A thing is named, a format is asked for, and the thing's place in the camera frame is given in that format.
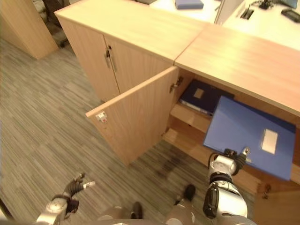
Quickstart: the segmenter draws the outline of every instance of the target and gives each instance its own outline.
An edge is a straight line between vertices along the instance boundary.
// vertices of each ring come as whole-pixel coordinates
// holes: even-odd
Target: open cabinet door
[[[86,113],[124,164],[161,140],[174,96],[170,87],[178,75],[178,67],[172,66]],[[102,112],[106,121],[99,119]]]

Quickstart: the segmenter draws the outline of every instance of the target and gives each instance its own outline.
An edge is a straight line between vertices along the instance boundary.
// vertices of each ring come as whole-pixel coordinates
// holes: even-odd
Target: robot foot
[[[143,208],[139,202],[135,202],[131,211],[131,219],[143,219]]]

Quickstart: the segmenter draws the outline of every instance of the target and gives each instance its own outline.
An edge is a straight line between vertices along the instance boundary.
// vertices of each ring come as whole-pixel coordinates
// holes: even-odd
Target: blue binder
[[[263,150],[265,131],[277,134],[275,152]],[[204,146],[224,152],[250,148],[247,164],[289,180],[293,163],[296,127],[248,105],[221,97],[204,139]]]
[[[200,0],[175,0],[177,9],[202,9],[204,4]]]

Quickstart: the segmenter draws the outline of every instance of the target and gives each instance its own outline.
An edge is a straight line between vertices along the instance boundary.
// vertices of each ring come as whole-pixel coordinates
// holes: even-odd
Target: wooden countertop
[[[209,25],[175,65],[300,116],[300,51]]]
[[[208,25],[129,0],[82,0],[55,14],[171,63]]]

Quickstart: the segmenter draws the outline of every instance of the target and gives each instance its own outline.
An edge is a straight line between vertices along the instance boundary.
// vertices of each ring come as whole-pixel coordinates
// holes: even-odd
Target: door hinge
[[[96,115],[97,120],[106,123],[107,122],[107,115],[104,111]]]
[[[180,76],[176,83],[172,83],[172,85],[170,86],[170,93],[172,92],[173,89],[179,87],[181,85],[182,81],[183,81],[183,77]]]

